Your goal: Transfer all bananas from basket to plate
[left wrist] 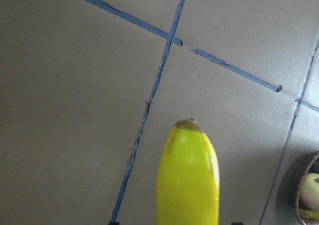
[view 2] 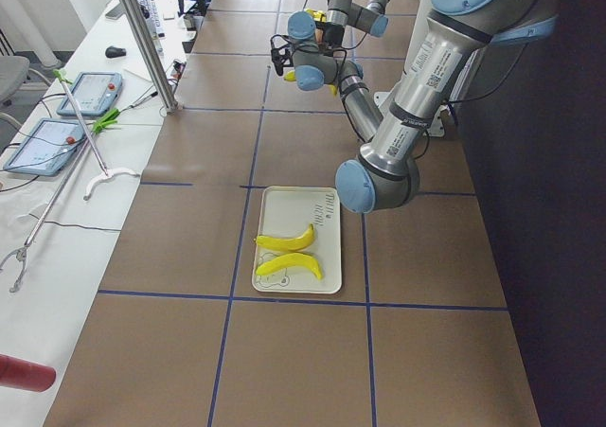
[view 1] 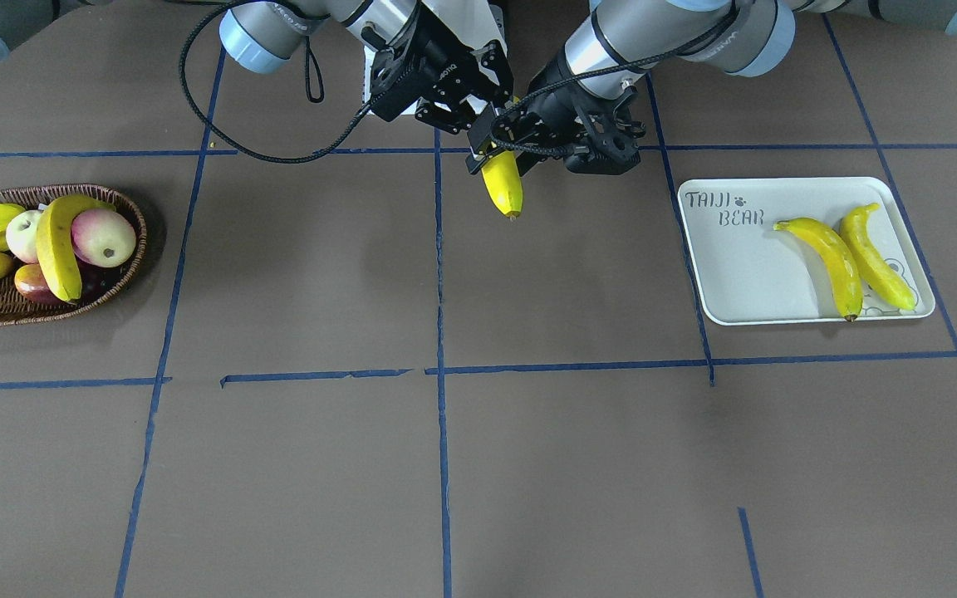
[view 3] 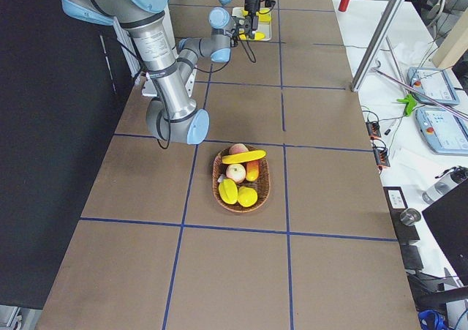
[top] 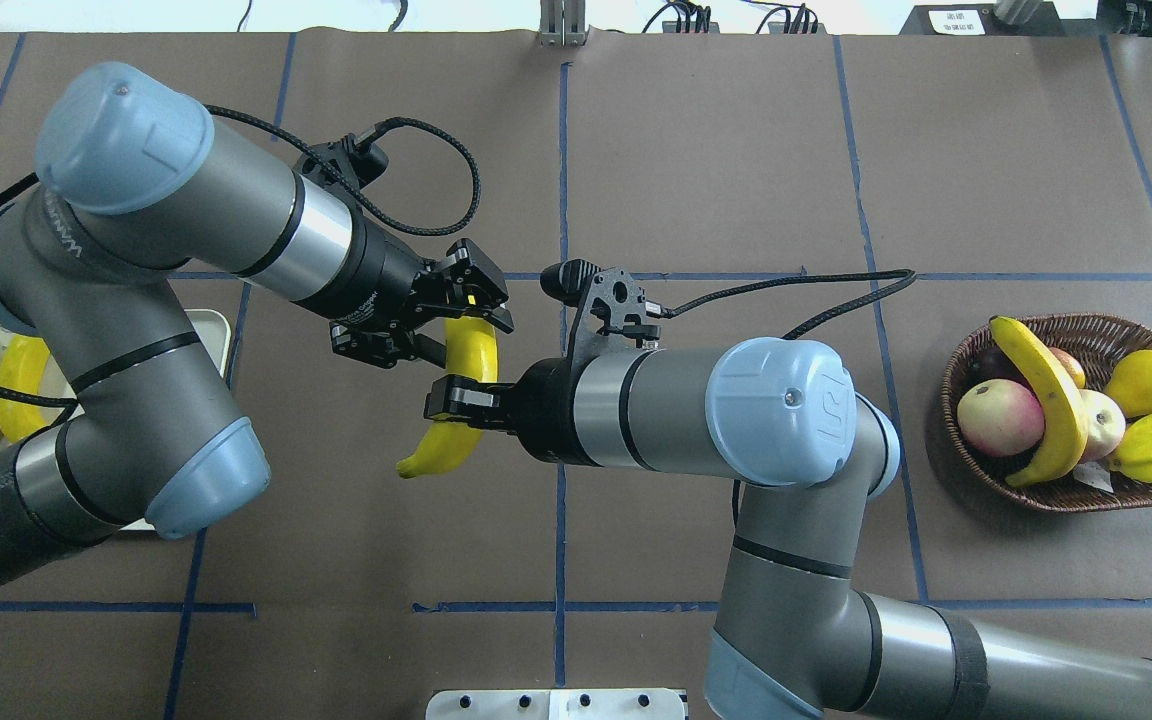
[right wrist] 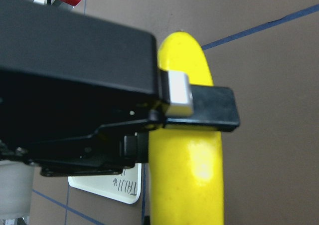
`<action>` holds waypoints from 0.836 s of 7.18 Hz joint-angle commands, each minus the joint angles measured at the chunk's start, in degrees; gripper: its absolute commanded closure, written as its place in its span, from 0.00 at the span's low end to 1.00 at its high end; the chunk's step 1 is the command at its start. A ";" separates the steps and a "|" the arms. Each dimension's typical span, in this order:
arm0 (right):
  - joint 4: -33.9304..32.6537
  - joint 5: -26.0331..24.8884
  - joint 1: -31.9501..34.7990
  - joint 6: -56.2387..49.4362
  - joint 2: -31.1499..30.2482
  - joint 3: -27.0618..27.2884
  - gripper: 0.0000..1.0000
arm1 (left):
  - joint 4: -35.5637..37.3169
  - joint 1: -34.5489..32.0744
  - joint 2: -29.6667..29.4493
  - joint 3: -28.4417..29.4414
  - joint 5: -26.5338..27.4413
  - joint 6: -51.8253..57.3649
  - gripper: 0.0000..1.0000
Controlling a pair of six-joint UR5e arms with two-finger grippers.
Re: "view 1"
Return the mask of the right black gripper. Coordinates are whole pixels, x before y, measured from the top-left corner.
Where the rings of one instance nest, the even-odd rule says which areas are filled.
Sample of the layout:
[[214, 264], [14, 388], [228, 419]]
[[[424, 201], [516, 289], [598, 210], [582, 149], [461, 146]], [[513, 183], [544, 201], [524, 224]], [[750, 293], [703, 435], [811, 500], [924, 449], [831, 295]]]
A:
[[510, 105], [515, 90], [500, 38], [465, 42], [438, 17], [411, 17], [399, 39], [376, 50], [369, 84], [377, 117], [392, 121], [413, 106], [418, 121], [450, 134], [475, 126], [488, 134], [495, 107]]

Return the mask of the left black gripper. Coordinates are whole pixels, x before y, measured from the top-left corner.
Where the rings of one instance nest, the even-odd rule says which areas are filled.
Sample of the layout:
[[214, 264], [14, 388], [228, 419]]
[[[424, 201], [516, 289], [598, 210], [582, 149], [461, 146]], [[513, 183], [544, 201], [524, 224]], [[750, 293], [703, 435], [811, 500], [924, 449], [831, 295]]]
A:
[[581, 81], [570, 82], [553, 91], [543, 92], [517, 109], [497, 107], [490, 103], [471, 125], [467, 137], [470, 155], [466, 162], [469, 174], [478, 174], [494, 156], [502, 153], [495, 147], [500, 140], [520, 146], [542, 149], [516, 151], [520, 177], [532, 167], [549, 159], [565, 159], [565, 145], [581, 145], [589, 150], [603, 149], [601, 114], [604, 99], [593, 95]]

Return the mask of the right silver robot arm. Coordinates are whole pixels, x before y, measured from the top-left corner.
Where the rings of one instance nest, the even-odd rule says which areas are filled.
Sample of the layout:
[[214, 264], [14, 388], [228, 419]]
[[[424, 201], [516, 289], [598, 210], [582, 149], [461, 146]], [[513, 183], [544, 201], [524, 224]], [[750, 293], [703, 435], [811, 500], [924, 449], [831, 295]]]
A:
[[[0, 61], [81, 1], [0, 1]], [[486, 1], [231, 1], [218, 34], [240, 66], [284, 66], [324, 24], [338, 22], [373, 53], [367, 76], [372, 112], [389, 121], [415, 110], [425, 124], [456, 134], [487, 105], [512, 99], [513, 75]]]

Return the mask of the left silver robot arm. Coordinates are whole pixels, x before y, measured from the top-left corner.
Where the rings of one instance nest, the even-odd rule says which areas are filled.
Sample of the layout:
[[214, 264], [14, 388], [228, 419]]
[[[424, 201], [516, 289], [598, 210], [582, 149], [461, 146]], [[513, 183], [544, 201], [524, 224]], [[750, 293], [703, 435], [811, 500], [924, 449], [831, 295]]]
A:
[[520, 174], [548, 159], [575, 174], [624, 174], [639, 163], [645, 135], [630, 111], [638, 79], [668, 58], [761, 76], [793, 46], [798, 12], [848, 12], [957, 37], [957, 1], [593, 1], [521, 99], [479, 118], [468, 170], [516, 155]]

